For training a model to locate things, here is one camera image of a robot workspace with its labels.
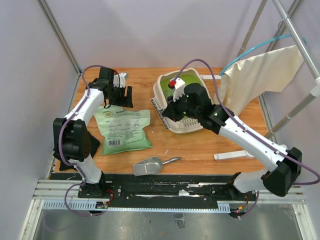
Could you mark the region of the green cat litter bag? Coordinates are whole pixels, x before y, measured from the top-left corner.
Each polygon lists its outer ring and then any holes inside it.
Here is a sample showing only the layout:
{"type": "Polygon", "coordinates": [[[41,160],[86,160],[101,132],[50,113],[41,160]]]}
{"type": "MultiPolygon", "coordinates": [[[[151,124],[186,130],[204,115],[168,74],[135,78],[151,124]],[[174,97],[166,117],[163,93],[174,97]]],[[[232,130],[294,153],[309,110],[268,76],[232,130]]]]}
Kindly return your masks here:
{"type": "Polygon", "coordinates": [[[151,122],[150,111],[147,109],[130,111],[120,106],[100,106],[96,109],[94,118],[104,137],[103,156],[153,147],[144,132],[144,128],[151,122]]]}

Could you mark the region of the white plastic bag clip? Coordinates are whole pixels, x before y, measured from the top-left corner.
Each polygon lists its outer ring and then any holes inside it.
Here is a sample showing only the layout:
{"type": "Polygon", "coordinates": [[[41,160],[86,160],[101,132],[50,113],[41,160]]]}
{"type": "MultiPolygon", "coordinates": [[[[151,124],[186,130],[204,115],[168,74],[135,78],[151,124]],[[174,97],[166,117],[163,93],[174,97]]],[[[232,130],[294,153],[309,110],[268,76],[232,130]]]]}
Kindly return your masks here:
{"type": "Polygon", "coordinates": [[[153,97],[153,98],[150,99],[150,101],[151,101],[153,107],[155,108],[155,111],[156,111],[157,115],[159,116],[159,118],[160,118],[162,124],[164,125],[165,129],[169,130],[169,125],[167,124],[166,120],[164,119],[164,117],[162,115],[162,109],[159,108],[156,98],[153,97]]]}

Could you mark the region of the metal litter scoop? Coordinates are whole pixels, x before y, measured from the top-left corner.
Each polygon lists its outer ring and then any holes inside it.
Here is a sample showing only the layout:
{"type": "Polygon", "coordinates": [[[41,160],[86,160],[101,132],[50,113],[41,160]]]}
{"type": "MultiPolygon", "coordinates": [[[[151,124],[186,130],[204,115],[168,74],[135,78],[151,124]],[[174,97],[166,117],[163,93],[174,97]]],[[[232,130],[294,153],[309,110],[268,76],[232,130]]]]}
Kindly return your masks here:
{"type": "Polygon", "coordinates": [[[135,176],[154,175],[162,170],[163,165],[170,164],[181,159],[181,157],[173,157],[166,161],[162,161],[159,157],[156,156],[149,157],[145,160],[135,163],[132,166],[133,174],[135,176]]]}

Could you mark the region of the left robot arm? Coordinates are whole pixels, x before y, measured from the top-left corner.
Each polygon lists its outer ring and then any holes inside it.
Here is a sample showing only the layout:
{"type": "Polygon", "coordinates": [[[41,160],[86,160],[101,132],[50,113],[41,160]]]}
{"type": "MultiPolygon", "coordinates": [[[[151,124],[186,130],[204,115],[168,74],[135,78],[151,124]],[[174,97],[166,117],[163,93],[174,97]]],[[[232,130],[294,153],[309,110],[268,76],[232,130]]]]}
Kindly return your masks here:
{"type": "Polygon", "coordinates": [[[93,156],[100,146],[87,129],[96,109],[104,104],[132,108],[132,87],[126,85],[128,74],[99,66],[99,75],[85,84],[85,91],[74,109],[65,117],[53,121],[54,157],[60,160],[60,170],[75,169],[83,184],[80,196],[102,198],[107,193],[104,173],[93,156]]]}

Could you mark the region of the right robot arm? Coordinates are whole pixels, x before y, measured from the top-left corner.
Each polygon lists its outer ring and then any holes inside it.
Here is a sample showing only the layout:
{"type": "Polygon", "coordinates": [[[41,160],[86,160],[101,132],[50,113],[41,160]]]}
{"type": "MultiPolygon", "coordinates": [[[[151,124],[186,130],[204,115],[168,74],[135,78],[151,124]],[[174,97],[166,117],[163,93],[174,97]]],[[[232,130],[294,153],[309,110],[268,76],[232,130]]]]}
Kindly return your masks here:
{"type": "Polygon", "coordinates": [[[168,87],[173,92],[167,98],[164,117],[174,122],[184,117],[196,119],[204,129],[232,140],[264,165],[259,171],[235,173],[226,188],[230,199],[238,200],[249,191],[268,190],[279,197],[288,193],[301,173],[299,149],[287,149],[252,130],[231,110],[213,104],[206,88],[199,83],[186,85],[177,79],[168,87]]]}

